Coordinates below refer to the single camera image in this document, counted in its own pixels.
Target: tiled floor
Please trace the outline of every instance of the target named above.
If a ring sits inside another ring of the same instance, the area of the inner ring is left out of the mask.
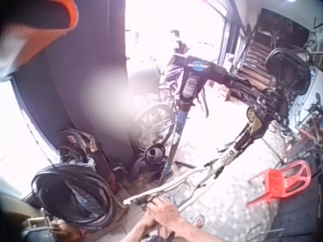
[[[203,118],[199,107],[193,107],[191,118],[183,133],[180,149],[176,159],[194,165],[201,165],[218,156],[216,147],[234,139],[247,122],[245,116],[246,106],[240,103],[223,102],[215,98],[213,90],[207,92],[210,116]],[[285,153],[285,145],[279,135],[267,132],[264,139],[270,143],[281,156]],[[206,192],[192,206],[188,207],[182,215],[193,221],[199,214],[206,217],[203,230],[208,231],[227,241],[245,241],[246,232],[261,224],[250,234],[270,227],[277,213],[278,201],[269,206],[262,202],[250,208],[245,206],[261,193],[264,187],[260,179],[249,184],[247,180],[267,168],[273,168],[278,162],[276,155],[266,146],[263,140],[257,140],[232,164],[227,166],[213,187]],[[174,169],[177,176],[186,168]],[[140,176],[136,183],[124,182],[124,187],[130,195],[147,191],[155,184],[150,180],[149,173]],[[174,195],[176,200],[185,197],[185,189],[179,189]],[[124,218],[124,223],[116,231],[100,238],[103,241],[120,241],[143,216],[140,207],[133,207]]]

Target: white bicycle frame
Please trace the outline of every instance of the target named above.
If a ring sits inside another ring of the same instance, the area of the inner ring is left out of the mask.
[[[155,198],[162,194],[168,193],[181,185],[186,185],[190,190],[190,195],[183,200],[179,205],[178,209],[180,212],[185,210],[188,206],[190,206],[193,202],[195,202],[198,198],[200,198],[207,190],[209,190],[214,184],[215,180],[208,181],[212,176],[214,176],[222,167],[229,165],[235,157],[239,154],[234,147],[234,145],[230,146],[225,152],[223,152],[217,161],[210,166],[204,167],[199,166],[194,168],[182,176],[170,181],[169,183],[164,184],[158,188],[149,190],[142,194],[130,197],[124,200],[125,205],[135,204],[138,199],[142,198]]]

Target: stair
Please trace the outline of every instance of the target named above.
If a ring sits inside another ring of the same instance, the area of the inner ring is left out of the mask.
[[[253,42],[238,70],[238,75],[246,78],[257,88],[263,90],[273,84],[274,78],[265,67],[267,56],[271,49],[258,42]]]

